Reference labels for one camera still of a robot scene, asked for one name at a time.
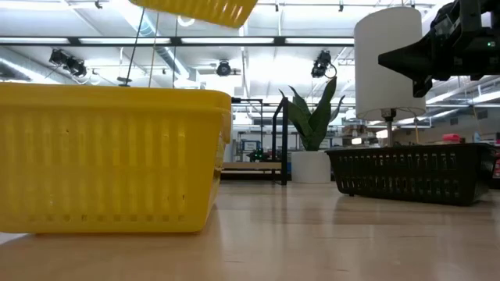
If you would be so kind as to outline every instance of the string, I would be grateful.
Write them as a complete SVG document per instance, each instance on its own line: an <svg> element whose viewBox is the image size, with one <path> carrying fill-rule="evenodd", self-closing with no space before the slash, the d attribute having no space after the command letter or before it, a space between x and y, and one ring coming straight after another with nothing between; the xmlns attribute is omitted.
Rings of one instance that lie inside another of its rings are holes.
<svg viewBox="0 0 500 281"><path fill-rule="evenodd" d="M179 27L179 21L175 21L175 37L177 37L177 28ZM177 46L173 47L173 72L172 72L172 88L175 89L175 71L177 70Z"/></svg>
<svg viewBox="0 0 500 281"><path fill-rule="evenodd" d="M139 23L139 28L137 29L137 35L135 36L134 49L132 50L132 56L130 57L130 64L128 66L127 79L125 80L124 86L128 86L128 81L129 81L129 78L130 78L130 71L132 70L132 63L134 63L135 49L138 46L139 34L141 33L142 20L144 19L145 12L146 12L146 8L143 8L142 9L142 15L141 15L141 22Z"/></svg>
<svg viewBox="0 0 500 281"><path fill-rule="evenodd" d="M156 28L155 28L155 41L153 42L153 56L151 57L151 69L149 70L149 85L151 87L151 78L153 77L153 64L155 63L155 46L156 37L158 36L159 12L156 13Z"/></svg>
<svg viewBox="0 0 500 281"><path fill-rule="evenodd" d="M474 103L474 97L471 99L472 101L472 110L474 112L474 119L476 120L476 124L477 124L477 131L479 132L479 135L482 136L482 132L481 132L481 126L480 126L480 123L479 123L479 119L477 118L477 113L476 113L476 104Z"/></svg>

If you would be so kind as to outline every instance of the ceiling light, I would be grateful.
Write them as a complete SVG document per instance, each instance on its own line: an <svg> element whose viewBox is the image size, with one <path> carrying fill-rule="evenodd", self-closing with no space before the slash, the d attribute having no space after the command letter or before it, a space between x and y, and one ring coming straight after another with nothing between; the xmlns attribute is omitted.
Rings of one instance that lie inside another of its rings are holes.
<svg viewBox="0 0 500 281"><path fill-rule="evenodd" d="M321 78L325 76L328 70L328 66L331 65L331 55L330 51L322 50L318 55L318 59L314 62L314 65L311 70L312 78Z"/></svg>
<svg viewBox="0 0 500 281"><path fill-rule="evenodd" d="M272 44L274 38L265 37L209 37L181 38L183 44Z"/></svg>
<svg viewBox="0 0 500 281"><path fill-rule="evenodd" d="M81 38L81 44L135 44L135 38ZM137 44L154 44L155 38L138 38ZM156 38L156 44L169 44L170 38Z"/></svg>
<svg viewBox="0 0 500 281"><path fill-rule="evenodd" d="M87 75L87 67L85 61L77 59L72 55L65 53L63 50L52 50L50 59L48 60L54 66L60 67L71 73L72 76L81 78Z"/></svg>
<svg viewBox="0 0 500 281"><path fill-rule="evenodd" d="M480 102L485 102L485 101L491 101L494 99L500 98L500 91L493 92L490 94L482 94L479 97L475 97L472 100L469 101L470 104L476 104Z"/></svg>
<svg viewBox="0 0 500 281"><path fill-rule="evenodd" d="M286 38L286 44L339 44L354 45L354 38Z"/></svg>
<svg viewBox="0 0 500 281"><path fill-rule="evenodd" d="M229 66L229 62L227 60L222 60L219 63L216 71L219 76L229 76L231 75L231 67Z"/></svg>
<svg viewBox="0 0 500 281"><path fill-rule="evenodd" d="M448 110L446 112L441 112L441 113L438 113L436 114L435 116L432 116L432 118L440 118L440 117L445 117L449 114L452 114L453 112L457 112L458 109L453 109L453 110Z"/></svg>
<svg viewBox="0 0 500 281"><path fill-rule="evenodd" d="M447 94L440 94L440 95L438 95L438 96L436 96L436 97L433 97L433 98L431 98L431 99L428 99L428 100L426 101L426 103L427 103L428 105L430 105L430 104L433 104L433 103L436 103L436 102L444 101L445 99L447 99L447 98L451 97L452 95L453 95L453 94L451 94L451 93L447 93Z"/></svg>
<svg viewBox="0 0 500 281"><path fill-rule="evenodd" d="M188 21L184 21L182 19L182 16L177 16L177 22L182 27L190 27L193 25L193 23L195 23L195 19L189 19Z"/></svg>
<svg viewBox="0 0 500 281"><path fill-rule="evenodd" d="M0 37L0 43L23 44L69 44L67 38L57 37Z"/></svg>

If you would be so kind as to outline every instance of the cable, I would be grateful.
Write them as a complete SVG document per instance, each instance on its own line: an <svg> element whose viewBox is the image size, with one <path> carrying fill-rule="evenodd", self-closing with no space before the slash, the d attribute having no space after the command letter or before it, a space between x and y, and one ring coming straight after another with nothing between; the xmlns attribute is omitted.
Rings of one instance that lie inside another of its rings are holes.
<svg viewBox="0 0 500 281"><path fill-rule="evenodd" d="M135 36L134 49L132 50L132 56L130 57L130 65L128 66L127 79L125 80L124 86L128 86L128 81L130 78L130 71L132 70L132 64L134 63L134 55L135 49L138 47L139 34L141 32L142 20L144 19L144 14L146 12L146 8L142 8L141 22L139 23L139 28L137 29L137 35Z"/></svg>
<svg viewBox="0 0 500 281"><path fill-rule="evenodd" d="M85 85L85 84L86 84L86 83L90 80L90 78L89 78L89 79L87 79L87 81L85 81L85 82L80 82L80 81L78 81L78 80L75 78L75 76L73 76L73 75L71 76L71 79L72 79L73 81L77 82L79 85Z"/></svg>
<svg viewBox="0 0 500 281"><path fill-rule="evenodd" d="M153 65L155 63L156 37L158 36L158 23L159 23L159 12L156 13L155 41L153 42L153 56L151 57L151 69L149 70L149 84L148 84L148 87L151 87L151 78L153 77Z"/></svg>
<svg viewBox="0 0 500 281"><path fill-rule="evenodd" d="M51 76L60 66L56 66L47 76L44 77L43 80L47 79L49 76Z"/></svg>

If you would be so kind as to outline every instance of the red object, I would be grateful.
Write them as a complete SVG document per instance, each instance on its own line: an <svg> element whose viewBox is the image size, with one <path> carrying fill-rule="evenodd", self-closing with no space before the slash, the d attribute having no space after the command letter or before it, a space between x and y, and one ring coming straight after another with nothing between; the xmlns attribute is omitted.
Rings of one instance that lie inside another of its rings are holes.
<svg viewBox="0 0 500 281"><path fill-rule="evenodd" d="M447 133L443 135L443 141L460 142L460 136L456 133Z"/></svg>

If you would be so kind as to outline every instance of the black basket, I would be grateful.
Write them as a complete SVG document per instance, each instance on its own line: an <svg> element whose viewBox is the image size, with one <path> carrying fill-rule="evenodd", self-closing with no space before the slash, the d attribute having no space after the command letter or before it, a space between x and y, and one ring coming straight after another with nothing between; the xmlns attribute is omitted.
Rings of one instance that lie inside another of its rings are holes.
<svg viewBox="0 0 500 281"><path fill-rule="evenodd" d="M404 201L471 205L488 191L495 151L450 144L327 151L340 192Z"/></svg>

